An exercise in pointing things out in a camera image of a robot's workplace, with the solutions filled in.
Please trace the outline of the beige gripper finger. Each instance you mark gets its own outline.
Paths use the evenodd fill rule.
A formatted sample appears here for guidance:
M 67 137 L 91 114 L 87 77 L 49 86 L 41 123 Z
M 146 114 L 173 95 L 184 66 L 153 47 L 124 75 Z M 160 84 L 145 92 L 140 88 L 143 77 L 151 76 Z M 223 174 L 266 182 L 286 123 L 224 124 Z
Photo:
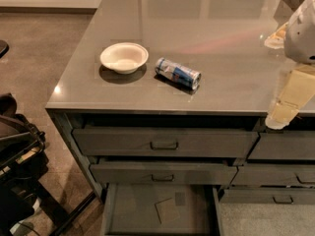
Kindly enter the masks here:
M 299 110 L 315 95 L 315 67 L 302 65 L 288 73 L 282 90 L 272 102 L 265 124 L 281 130 L 294 119 Z
M 284 23 L 274 33 L 269 35 L 264 41 L 264 45 L 272 49 L 281 49 L 284 47 L 287 23 Z

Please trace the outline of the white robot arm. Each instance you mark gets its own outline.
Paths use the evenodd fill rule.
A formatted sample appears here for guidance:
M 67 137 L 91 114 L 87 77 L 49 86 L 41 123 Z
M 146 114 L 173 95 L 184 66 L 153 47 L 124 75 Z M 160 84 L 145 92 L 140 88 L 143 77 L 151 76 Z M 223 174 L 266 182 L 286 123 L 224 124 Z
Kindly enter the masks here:
M 264 42 L 297 63 L 283 79 L 272 101 L 265 124 L 280 130 L 288 126 L 299 110 L 315 95 L 315 0 L 304 0 L 289 18 Z

